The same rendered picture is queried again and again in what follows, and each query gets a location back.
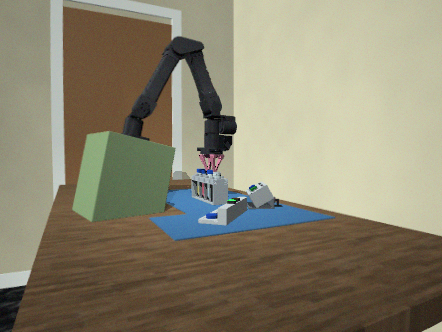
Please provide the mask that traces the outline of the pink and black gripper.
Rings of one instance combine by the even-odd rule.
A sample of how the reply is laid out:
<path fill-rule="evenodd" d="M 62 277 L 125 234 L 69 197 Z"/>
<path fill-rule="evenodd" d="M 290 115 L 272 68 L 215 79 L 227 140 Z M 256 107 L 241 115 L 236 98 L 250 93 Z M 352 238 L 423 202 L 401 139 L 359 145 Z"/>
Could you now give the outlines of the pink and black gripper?
<path fill-rule="evenodd" d="M 223 151 L 226 151 L 226 148 L 218 148 L 218 135 L 219 133 L 209 134 L 209 136 L 208 134 L 204 134 L 204 148 L 197 148 L 197 151 L 200 151 L 199 157 L 205 167 L 206 172 L 207 170 L 211 169 L 211 165 L 213 172 L 217 172 L 218 167 L 224 158 L 224 155 L 221 154 L 223 154 Z M 205 158 L 208 158 L 208 168 Z M 215 158 L 218 158 L 216 168 Z"/>

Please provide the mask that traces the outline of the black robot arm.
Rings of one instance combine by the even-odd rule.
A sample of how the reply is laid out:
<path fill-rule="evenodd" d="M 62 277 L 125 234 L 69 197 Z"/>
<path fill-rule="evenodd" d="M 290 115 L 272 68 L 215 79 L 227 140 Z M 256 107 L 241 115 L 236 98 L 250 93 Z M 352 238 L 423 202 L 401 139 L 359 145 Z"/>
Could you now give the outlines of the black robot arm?
<path fill-rule="evenodd" d="M 141 137 L 144 123 L 141 119 L 153 113 L 164 86 L 181 59 L 186 60 L 191 70 L 198 90 L 203 118 L 208 120 L 204 121 L 204 133 L 208 134 L 208 136 L 215 133 L 236 133 L 237 124 L 235 116 L 220 115 L 222 104 L 208 74 L 202 52 L 203 49 L 204 45 L 202 42 L 181 36 L 175 37 L 166 46 L 157 68 L 145 89 L 132 106 L 132 112 L 129 114 L 131 118 L 125 118 L 123 133 L 121 134 L 147 141 L 150 140 L 149 138 Z"/>

